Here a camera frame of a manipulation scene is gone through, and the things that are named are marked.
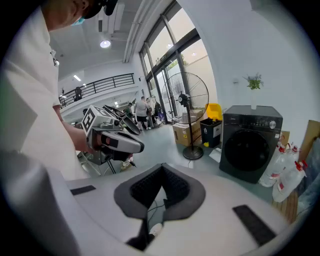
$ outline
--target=fan stand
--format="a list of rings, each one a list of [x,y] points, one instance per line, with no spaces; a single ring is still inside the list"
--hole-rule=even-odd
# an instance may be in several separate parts
[[[190,117],[190,106],[186,105],[186,113],[188,116],[189,130],[190,130],[190,139],[191,145],[187,146],[183,151],[183,156],[188,160],[197,160],[204,155],[204,150],[199,146],[194,146],[194,138],[192,135],[192,126],[191,126],[191,117]]]

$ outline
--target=window frame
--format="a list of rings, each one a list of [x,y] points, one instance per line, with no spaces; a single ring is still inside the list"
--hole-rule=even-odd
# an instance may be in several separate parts
[[[160,14],[158,20],[153,25],[150,33],[146,37],[144,44],[139,52],[141,64],[143,67],[143,72],[145,74],[145,80],[148,85],[147,87],[148,87],[150,95],[151,95],[151,90],[150,90],[149,82],[151,81],[152,78],[154,79],[155,86],[157,88],[159,97],[162,95],[161,94],[162,92],[160,91],[160,88],[159,88],[159,82],[158,82],[157,76],[155,74],[159,73],[160,70],[163,68],[163,66],[165,66],[169,60],[177,59],[179,67],[180,67],[180,72],[182,74],[186,72],[181,52],[201,39],[197,29],[194,28],[191,31],[189,31],[186,35],[184,35],[179,41],[176,40],[175,35],[169,25],[169,21],[167,19],[167,14],[169,13],[170,16],[173,17],[178,11],[181,10],[181,8],[182,7],[177,3],[176,0],[174,0],[173,2],[171,2],[169,4],[169,6],[164,10],[163,13]],[[158,30],[158,26],[162,23],[164,23],[164,26],[166,27],[166,29],[169,33],[169,36],[170,36],[172,43],[173,43],[173,46],[170,49],[168,49],[168,51],[161,57],[160,62],[158,64],[156,64],[156,63],[154,64],[152,57],[151,57],[151,54],[150,54],[149,40],[151,37],[155,37],[154,32]],[[146,51],[147,56],[148,56],[148,60],[150,62],[150,67],[151,67],[150,72],[148,72],[148,70],[147,70],[147,66],[145,63],[144,56],[143,56],[144,51]],[[185,75],[182,75],[182,79],[183,79],[183,84],[185,85],[185,91],[186,91],[186,93],[188,93],[189,87],[188,87],[188,82],[187,82],[187,78],[185,77]],[[160,97],[159,100],[160,100],[161,105],[164,106],[162,97]],[[165,118],[165,122],[167,123],[168,122],[167,116],[164,115],[164,118]]]

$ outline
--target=wooden board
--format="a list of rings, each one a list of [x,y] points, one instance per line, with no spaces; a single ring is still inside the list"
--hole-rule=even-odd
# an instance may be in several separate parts
[[[291,224],[297,218],[297,209],[298,209],[298,193],[293,191],[287,199],[282,202],[276,202],[272,200],[272,206],[277,208],[282,215],[287,219]]]

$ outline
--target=white pipe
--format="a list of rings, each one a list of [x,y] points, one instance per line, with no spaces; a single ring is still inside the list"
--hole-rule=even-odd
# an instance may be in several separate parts
[[[138,9],[138,11],[136,12],[136,14],[134,16],[134,20],[132,22],[131,29],[130,29],[130,32],[129,32],[129,36],[128,36],[128,39],[127,39],[127,42],[126,42],[125,50],[124,50],[124,56],[123,56],[123,62],[124,63],[129,61],[129,58],[130,58],[130,55],[131,55],[131,50],[132,50],[133,39],[136,36],[136,33],[138,31],[138,28],[139,28],[139,25],[141,24],[141,22],[142,22],[142,20],[144,18],[144,15],[145,15],[147,9],[149,8],[151,2],[153,2],[153,0],[142,0],[141,4],[139,6],[139,9]]]

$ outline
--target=window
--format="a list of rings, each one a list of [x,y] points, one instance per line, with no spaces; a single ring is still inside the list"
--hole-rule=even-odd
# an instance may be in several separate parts
[[[181,55],[183,57],[185,72],[196,74],[200,77],[206,84],[210,102],[218,102],[214,73],[202,40],[200,39],[190,45],[187,49],[181,52]]]
[[[148,44],[153,65],[174,45],[163,21],[153,31]]]
[[[195,28],[195,25],[182,8],[169,20],[169,26],[177,42]]]
[[[160,99],[161,107],[166,111],[164,116],[168,120],[179,115],[176,102],[168,96],[170,95],[168,94],[169,88],[165,86],[174,74],[180,72],[196,74],[208,87],[208,90],[203,89],[203,94],[207,95],[209,92],[210,102],[217,102],[215,78],[205,46],[189,16],[175,0],[159,15],[157,22],[145,39],[140,58],[150,94],[157,100]],[[185,87],[194,86],[196,88],[198,81],[187,81],[188,78],[185,75],[181,74],[181,76],[184,79],[183,83],[186,83]],[[201,106],[203,103],[201,97],[198,97],[201,88],[197,86],[197,90],[189,92],[191,96],[197,97],[194,105]],[[172,87],[172,90],[178,91],[175,86]]]
[[[146,74],[148,74],[150,71],[151,71],[151,66],[150,66],[150,61],[149,61],[149,58],[148,58],[148,54],[147,54],[147,50],[146,48],[143,48],[142,50],[142,57],[143,57],[143,60],[144,60],[144,69]]]
[[[182,51],[181,54],[185,67],[192,65],[194,62],[196,62],[199,59],[202,59],[203,57],[208,57],[206,48],[201,39],[199,41],[196,41],[194,44],[190,45],[187,49]]]

